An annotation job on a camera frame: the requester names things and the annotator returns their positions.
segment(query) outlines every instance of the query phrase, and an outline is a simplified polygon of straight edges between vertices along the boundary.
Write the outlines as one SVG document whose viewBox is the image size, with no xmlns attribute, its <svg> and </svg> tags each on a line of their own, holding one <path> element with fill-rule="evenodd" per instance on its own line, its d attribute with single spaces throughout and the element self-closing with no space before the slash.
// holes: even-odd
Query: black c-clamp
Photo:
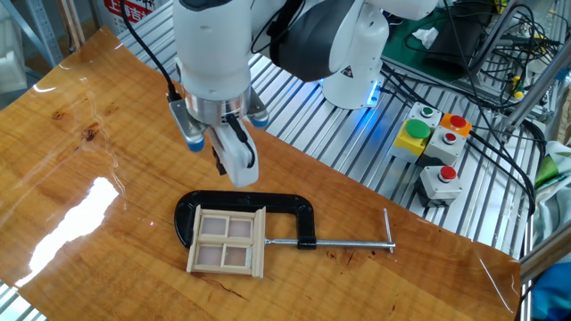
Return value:
<svg viewBox="0 0 571 321">
<path fill-rule="evenodd" d="M 175 209 L 175 230 L 187 248 L 192 245 L 196 206 L 209 210 L 254 212 L 266 208 L 268 213 L 294 214 L 297 224 L 297 248 L 315 250 L 315 222 L 311 203 L 299 195 L 281 193 L 251 193 L 194 191 L 184 195 Z"/>
</svg>

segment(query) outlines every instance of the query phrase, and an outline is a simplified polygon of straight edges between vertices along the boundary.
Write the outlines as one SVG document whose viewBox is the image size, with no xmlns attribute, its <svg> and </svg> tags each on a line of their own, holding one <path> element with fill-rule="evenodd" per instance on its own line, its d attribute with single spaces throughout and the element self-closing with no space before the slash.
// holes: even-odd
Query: metal pole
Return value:
<svg viewBox="0 0 571 321">
<path fill-rule="evenodd" d="M 63 60 L 63 55 L 60 45 L 57 43 L 52 22 L 47 17 L 44 2 L 42 0 L 26 0 L 26 4 L 36 25 L 37 35 L 46 46 L 50 56 L 47 63 L 53 68 Z"/>
<path fill-rule="evenodd" d="M 470 73 L 472 73 L 473 76 L 476 76 L 477 73 L 480 71 L 480 69 L 482 69 L 485 60 L 488 58 L 492 50 L 495 49 L 496 43 L 500 40 L 501 35 L 505 33 L 506 29 L 508 29 L 509 23 L 513 19 L 514 15 L 517 13 L 516 10 L 512 10 L 514 5 L 516 4 L 517 0 L 509 1 L 506 4 L 506 7 L 502 12 L 501 17 L 493 26 L 489 36 L 486 37 L 484 45 L 482 45 L 482 48 L 484 48 L 484 50 L 479 51 L 474 60 L 472 61 L 472 63 L 470 64 Z"/>
<path fill-rule="evenodd" d="M 389 243 L 393 242 L 393 238 L 391 237 L 391 228 L 389 225 L 389 214 L 386 212 L 385 209 L 385 225 L 386 225 L 386 238 L 388 239 Z M 391 254 L 394 252 L 393 248 L 389 248 L 389 252 L 391 252 Z"/>
<path fill-rule="evenodd" d="M 10 0 L 0 0 L 0 4 L 4 6 L 8 14 L 10 14 L 16 22 L 20 25 L 21 30 L 28 36 L 29 41 L 37 48 L 39 53 L 46 59 L 47 63 L 49 63 L 52 67 L 55 66 L 57 62 L 52 59 L 52 55 L 47 50 L 46 45 L 42 43 L 42 41 L 37 37 L 36 33 L 29 24 L 24 20 L 21 14 L 16 10 Z"/>
<path fill-rule="evenodd" d="M 95 28 L 100 29 L 103 24 L 101 22 L 101 16 L 99 14 L 99 10 L 97 9 L 97 2 L 96 0 L 87 0 L 89 2 L 89 9 L 91 10 L 91 17 L 93 18 L 93 22 L 95 23 Z"/>
<path fill-rule="evenodd" d="M 75 4 L 72 0 L 57 0 L 58 7 L 60 8 L 60 15 L 63 19 L 63 25 L 70 34 L 71 44 L 74 50 L 78 50 L 86 43 L 86 38 L 83 35 L 81 22 L 79 22 L 78 12 L 75 9 Z"/>
<path fill-rule="evenodd" d="M 555 231 L 521 260 L 521 283 L 526 284 L 571 252 L 571 221 Z"/>
<path fill-rule="evenodd" d="M 266 239 L 266 245 L 293 245 L 297 246 L 295 239 Z M 331 246 L 331 247 L 352 247 L 352 248 L 367 248 L 367 249 L 392 249 L 396 247 L 395 243 L 388 242 L 367 242 L 367 241 L 342 241 L 342 240 L 317 240 L 318 246 Z"/>
<path fill-rule="evenodd" d="M 561 47 L 558 54 L 553 58 L 551 64 L 543 71 L 542 75 L 535 81 L 532 88 L 525 94 L 524 99 L 518 107 L 503 121 L 502 127 L 510 133 L 524 121 L 535 105 L 542 99 L 545 92 L 553 84 L 555 76 L 563 68 L 571 64 L 571 40 Z"/>
</svg>

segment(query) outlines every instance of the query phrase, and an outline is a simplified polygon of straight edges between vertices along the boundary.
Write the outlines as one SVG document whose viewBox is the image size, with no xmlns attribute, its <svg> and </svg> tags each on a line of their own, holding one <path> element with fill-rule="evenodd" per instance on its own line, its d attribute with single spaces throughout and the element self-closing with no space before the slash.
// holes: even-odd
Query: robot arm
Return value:
<svg viewBox="0 0 571 321">
<path fill-rule="evenodd" d="M 269 25 L 267 34 L 261 32 L 259 39 L 271 43 L 263 54 L 303 81 L 326 78 L 344 67 L 364 3 L 252 1 L 174 0 L 173 6 L 176 64 L 184 99 L 170 103 L 172 114 L 191 151 L 202 150 L 206 132 L 215 156 L 236 187 L 258 179 L 256 148 L 242 119 L 247 116 L 256 127 L 266 126 L 269 119 L 250 85 L 248 61 L 255 36 Z M 421 7 L 415 12 L 423 12 L 424 3 L 434 3 L 434 8 L 437 2 L 374 1 L 394 10 L 402 9 L 397 2 L 402 7 L 414 3 Z M 292 23 L 297 12 L 299 18 Z"/>
</svg>

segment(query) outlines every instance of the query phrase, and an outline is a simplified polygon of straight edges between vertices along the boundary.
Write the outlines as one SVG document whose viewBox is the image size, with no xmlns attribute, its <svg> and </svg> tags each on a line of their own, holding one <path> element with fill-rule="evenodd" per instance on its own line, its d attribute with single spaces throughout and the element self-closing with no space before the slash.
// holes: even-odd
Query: metal grating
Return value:
<svg viewBox="0 0 571 321">
<path fill-rule="evenodd" d="M 178 80 L 171 6 L 172 3 L 165 4 L 150 19 L 139 23 L 137 33 L 167 72 Z M 120 40 L 137 58 L 155 68 L 129 33 L 121 34 Z M 425 209 L 420 205 L 413 183 L 421 169 L 387 155 L 412 103 L 403 102 L 394 88 L 385 84 L 389 93 L 381 95 L 375 108 L 347 111 L 327 102 L 318 83 L 303 83 L 263 56 L 253 56 L 250 66 L 252 87 L 270 112 L 267 129 L 270 134 L 419 216 L 518 258 L 526 223 L 526 197 L 518 186 L 470 148 L 465 149 L 456 165 L 465 187 L 458 200 L 448 209 Z M 412 80 L 408 84 L 442 111 L 463 115 L 475 125 L 485 127 L 478 109 L 465 98 Z M 494 123 L 499 121 L 496 115 L 487 116 Z M 535 143 L 528 140 L 532 137 L 525 131 L 515 134 L 507 148 L 533 177 L 539 158 Z M 492 141 L 489 132 L 482 130 L 480 135 Z"/>
</svg>

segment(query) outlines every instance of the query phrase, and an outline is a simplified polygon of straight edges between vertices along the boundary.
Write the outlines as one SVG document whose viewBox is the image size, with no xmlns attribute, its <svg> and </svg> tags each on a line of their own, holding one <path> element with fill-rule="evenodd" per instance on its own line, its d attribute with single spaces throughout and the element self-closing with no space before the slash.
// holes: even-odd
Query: wooden table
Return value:
<svg viewBox="0 0 571 321">
<path fill-rule="evenodd" d="M 511 320 L 519 263 L 426 222 L 264 132 L 260 180 L 297 193 L 318 238 L 388 251 L 268 247 L 264 278 L 185 272 L 178 199 L 233 190 L 211 148 L 187 150 L 161 75 L 104 29 L 0 112 L 0 279 L 50 320 Z M 269 238 L 295 237 L 268 214 Z"/>
</svg>

